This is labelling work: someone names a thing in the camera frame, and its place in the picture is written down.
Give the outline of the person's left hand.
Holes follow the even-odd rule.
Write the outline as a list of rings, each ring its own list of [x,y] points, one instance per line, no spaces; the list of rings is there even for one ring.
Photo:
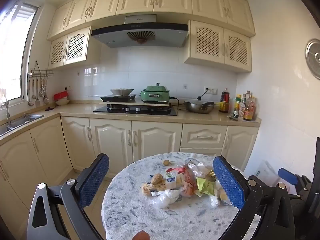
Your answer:
[[[150,236],[147,232],[145,231],[140,231],[138,232],[133,238],[132,240],[150,240]]]

